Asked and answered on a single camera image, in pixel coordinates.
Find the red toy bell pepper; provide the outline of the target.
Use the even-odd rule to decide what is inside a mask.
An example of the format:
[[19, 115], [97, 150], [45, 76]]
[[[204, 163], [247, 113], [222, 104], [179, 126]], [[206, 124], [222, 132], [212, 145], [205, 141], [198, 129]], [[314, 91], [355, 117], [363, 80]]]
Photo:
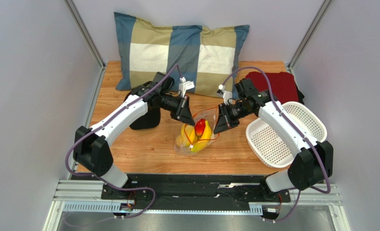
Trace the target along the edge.
[[200, 119], [195, 127], [194, 127], [194, 130], [195, 130], [195, 134], [198, 136], [198, 137], [201, 137], [204, 133], [204, 130], [205, 130], [205, 127], [206, 127], [206, 120], [205, 119]]

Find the yellow toy mango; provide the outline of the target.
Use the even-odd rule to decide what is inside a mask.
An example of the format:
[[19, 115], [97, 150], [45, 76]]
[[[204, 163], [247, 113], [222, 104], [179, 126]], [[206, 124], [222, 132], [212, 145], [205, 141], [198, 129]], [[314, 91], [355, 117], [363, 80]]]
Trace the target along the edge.
[[195, 129], [191, 125], [183, 124], [181, 133], [176, 137], [175, 144], [178, 147], [189, 147], [197, 139]]

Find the yellow toy banana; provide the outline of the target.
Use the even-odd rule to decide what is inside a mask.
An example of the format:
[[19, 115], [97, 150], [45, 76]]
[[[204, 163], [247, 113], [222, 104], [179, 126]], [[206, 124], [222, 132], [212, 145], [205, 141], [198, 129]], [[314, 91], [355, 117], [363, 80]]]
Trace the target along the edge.
[[190, 152], [198, 153], [206, 148], [210, 142], [212, 136], [212, 129], [209, 122], [206, 120], [206, 127], [201, 137], [197, 136], [196, 141], [191, 145]]

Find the clear zip top bag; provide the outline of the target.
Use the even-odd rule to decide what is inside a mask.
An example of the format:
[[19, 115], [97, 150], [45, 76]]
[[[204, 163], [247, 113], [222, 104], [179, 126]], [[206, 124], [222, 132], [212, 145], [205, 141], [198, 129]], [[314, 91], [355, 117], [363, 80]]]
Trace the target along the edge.
[[183, 124], [176, 136], [174, 150], [181, 155], [194, 155], [215, 142], [220, 136], [213, 133], [217, 113], [217, 107], [202, 110], [193, 116], [195, 126]]

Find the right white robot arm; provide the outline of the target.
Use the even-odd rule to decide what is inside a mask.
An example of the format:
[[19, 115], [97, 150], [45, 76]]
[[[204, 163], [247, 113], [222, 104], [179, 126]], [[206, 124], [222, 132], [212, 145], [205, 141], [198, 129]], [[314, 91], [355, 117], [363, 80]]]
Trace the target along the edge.
[[235, 85], [240, 101], [218, 106], [219, 115], [213, 133], [235, 128], [239, 119], [255, 114], [266, 122], [287, 145], [293, 154], [293, 162], [287, 170], [270, 174], [260, 182], [262, 190], [273, 194], [295, 188], [304, 191], [312, 188], [330, 193], [329, 177], [332, 175], [333, 147], [328, 141], [320, 142], [292, 120], [271, 89], [258, 91], [251, 79], [243, 79]]

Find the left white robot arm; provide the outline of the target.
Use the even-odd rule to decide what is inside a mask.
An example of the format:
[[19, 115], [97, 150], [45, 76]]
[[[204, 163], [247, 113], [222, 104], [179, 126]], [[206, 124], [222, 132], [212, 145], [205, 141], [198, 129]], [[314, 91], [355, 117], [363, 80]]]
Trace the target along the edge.
[[79, 127], [71, 148], [73, 159], [102, 181], [122, 188], [129, 178], [114, 164], [110, 147], [125, 129], [148, 115], [149, 111], [160, 109], [169, 111], [174, 120], [195, 125], [189, 108], [189, 97], [185, 94], [195, 85], [184, 77], [179, 82], [179, 95], [171, 95], [169, 91], [174, 79], [157, 72], [152, 81], [135, 87], [124, 103], [104, 120], [91, 128]]

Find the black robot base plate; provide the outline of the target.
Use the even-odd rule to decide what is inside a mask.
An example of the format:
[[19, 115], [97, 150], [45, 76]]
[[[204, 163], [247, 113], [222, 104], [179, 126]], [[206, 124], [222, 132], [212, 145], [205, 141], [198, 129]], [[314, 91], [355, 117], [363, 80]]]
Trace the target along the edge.
[[150, 205], [152, 210], [247, 211], [250, 203], [289, 203], [289, 191], [267, 195], [260, 187], [261, 175], [128, 174], [125, 188], [104, 185], [104, 200], [127, 200], [135, 209]]

